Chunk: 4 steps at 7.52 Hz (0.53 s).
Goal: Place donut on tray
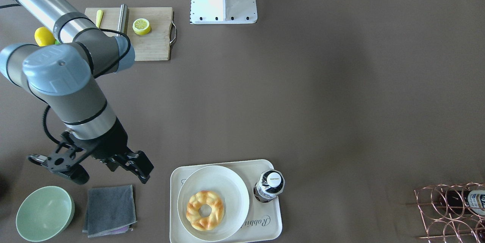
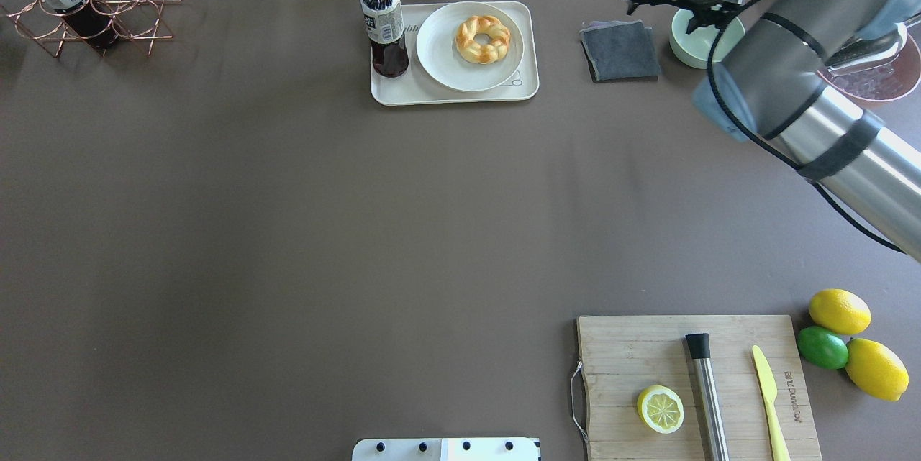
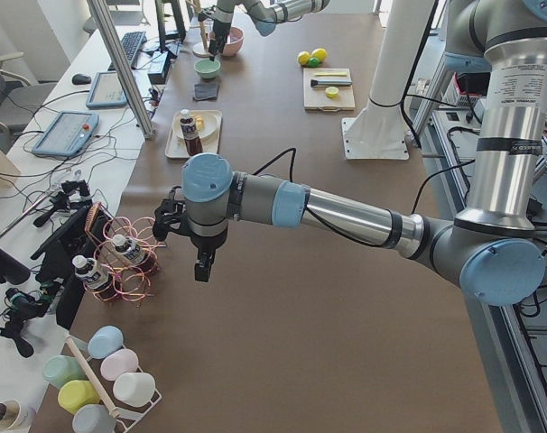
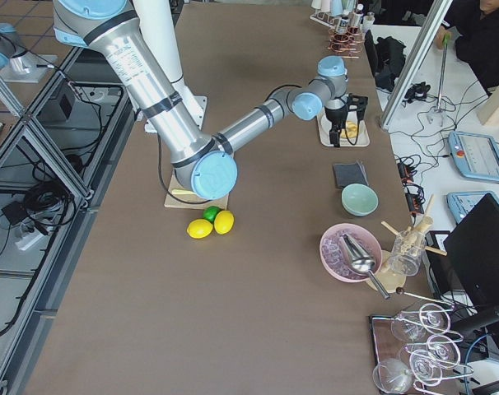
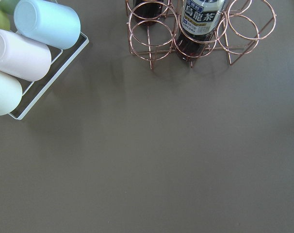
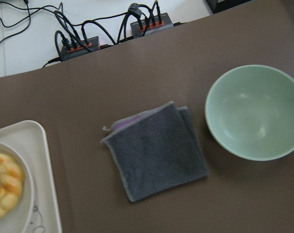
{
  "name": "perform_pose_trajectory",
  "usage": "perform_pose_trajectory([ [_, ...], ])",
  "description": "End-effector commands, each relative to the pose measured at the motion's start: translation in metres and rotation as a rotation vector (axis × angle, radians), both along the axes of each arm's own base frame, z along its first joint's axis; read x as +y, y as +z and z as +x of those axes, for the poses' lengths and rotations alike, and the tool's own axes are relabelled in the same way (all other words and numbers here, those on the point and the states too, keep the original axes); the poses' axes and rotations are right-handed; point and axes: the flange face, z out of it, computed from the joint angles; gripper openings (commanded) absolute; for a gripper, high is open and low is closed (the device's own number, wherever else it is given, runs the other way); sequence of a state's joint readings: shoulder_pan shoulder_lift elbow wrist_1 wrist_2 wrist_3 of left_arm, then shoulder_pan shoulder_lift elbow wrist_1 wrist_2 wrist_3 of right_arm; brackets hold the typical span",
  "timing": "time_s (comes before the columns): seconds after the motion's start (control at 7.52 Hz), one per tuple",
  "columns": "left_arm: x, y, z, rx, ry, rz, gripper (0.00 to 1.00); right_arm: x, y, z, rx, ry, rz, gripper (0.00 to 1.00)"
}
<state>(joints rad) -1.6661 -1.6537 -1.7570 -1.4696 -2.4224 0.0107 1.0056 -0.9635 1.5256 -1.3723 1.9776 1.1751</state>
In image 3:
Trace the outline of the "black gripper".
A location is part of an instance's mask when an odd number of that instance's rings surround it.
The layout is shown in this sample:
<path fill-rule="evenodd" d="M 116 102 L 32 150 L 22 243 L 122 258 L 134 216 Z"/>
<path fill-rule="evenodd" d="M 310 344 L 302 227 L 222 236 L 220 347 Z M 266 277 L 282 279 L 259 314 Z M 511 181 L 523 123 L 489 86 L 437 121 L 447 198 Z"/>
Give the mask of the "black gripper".
<path fill-rule="evenodd" d="M 179 189 L 181 187 L 172 187 L 154 210 L 153 236 L 160 242 L 165 241 L 169 233 L 188 237 L 198 250 L 195 281 L 209 282 L 216 251 L 227 240 L 228 222 L 222 219 L 209 226 L 194 222 L 187 214 L 186 200 L 175 197 Z"/>
<path fill-rule="evenodd" d="M 199 13 L 199 21 L 213 21 L 212 35 L 209 37 L 209 59 L 216 61 L 216 55 L 223 52 L 227 43 L 234 13 L 221 8 L 205 8 Z"/>

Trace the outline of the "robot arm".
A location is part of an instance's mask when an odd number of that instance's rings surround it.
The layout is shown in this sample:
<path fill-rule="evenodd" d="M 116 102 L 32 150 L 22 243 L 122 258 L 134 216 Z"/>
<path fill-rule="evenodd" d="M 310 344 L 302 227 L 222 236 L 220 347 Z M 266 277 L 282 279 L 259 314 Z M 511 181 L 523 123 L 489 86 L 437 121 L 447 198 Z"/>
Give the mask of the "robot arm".
<path fill-rule="evenodd" d="M 264 5 L 261 1 L 219 0 L 208 12 L 213 21 L 209 36 L 209 58 L 214 60 L 222 54 L 232 27 L 235 8 L 242 5 L 255 28 L 262 36 L 271 34 L 278 24 L 297 20 L 305 14 L 322 11 L 329 5 L 327 0 L 277 1 Z"/>
<path fill-rule="evenodd" d="M 158 238 L 173 232 L 155 284 L 164 290 L 248 283 L 275 287 L 288 274 L 306 281 L 345 273 L 325 244 L 298 227 L 325 229 L 366 250 L 396 250 L 462 287 L 471 298 L 516 303 L 545 272 L 525 210 L 547 104 L 547 19 L 525 1 L 454 1 L 460 60 L 491 68 L 490 90 L 468 208 L 455 221 L 431 209 L 394 206 L 422 185 L 406 166 L 404 97 L 427 41 L 432 1 L 397 1 L 385 29 L 369 18 L 315 17 L 318 1 L 245 4 L 243 25 L 260 37 L 229 79 L 221 152 L 183 164 L 180 183 L 155 213 Z M 309 87 L 289 61 L 304 41 L 348 61 L 350 79 L 371 60 L 370 95 L 354 118 L 316 115 Z"/>

